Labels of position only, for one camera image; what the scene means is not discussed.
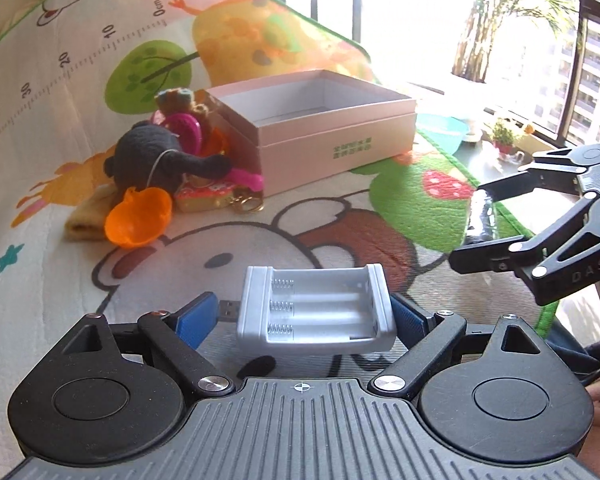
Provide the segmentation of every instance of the dark gray plush toy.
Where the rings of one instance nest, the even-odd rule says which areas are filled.
[[[169,130],[142,121],[120,138],[113,156],[104,161],[105,174],[113,178],[118,188],[114,205],[122,200],[129,187],[135,187],[137,191],[147,187],[159,157],[149,187],[159,187],[171,196],[180,187],[184,173],[216,180],[232,168],[231,161],[224,155],[199,157],[184,153],[178,138]]]

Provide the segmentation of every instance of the beige towel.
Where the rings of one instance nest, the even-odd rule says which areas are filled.
[[[117,190],[115,184],[96,188],[93,195],[69,215],[64,224],[64,236],[68,240],[106,240],[104,222]]]

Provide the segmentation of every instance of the play mat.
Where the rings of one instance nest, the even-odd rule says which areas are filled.
[[[261,212],[175,214],[163,237],[135,251],[63,238],[157,91],[313,68],[374,80],[360,47],[274,0],[46,0],[0,39],[0,476],[21,459],[6,418],[11,392],[81,316],[131,322],[206,290],[239,300],[248,265],[377,262],[391,291],[429,310],[481,323],[515,311],[547,329],[555,306],[535,306],[513,275],[450,270],[473,185],[422,136],[410,153],[270,197]],[[521,229],[504,211],[499,228]],[[368,380],[404,351],[256,359],[237,351],[234,333],[219,323],[200,351],[238,378]]]

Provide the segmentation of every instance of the teal star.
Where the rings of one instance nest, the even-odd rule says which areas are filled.
[[[4,256],[0,257],[0,273],[7,268],[7,266],[13,265],[18,261],[18,253],[21,248],[24,247],[24,244],[20,244],[17,247],[10,245],[7,249],[7,252],[4,253]]]

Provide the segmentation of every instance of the open cardboard box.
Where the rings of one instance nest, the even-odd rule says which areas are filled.
[[[327,70],[211,88],[211,123],[270,196],[407,152],[416,99]]]

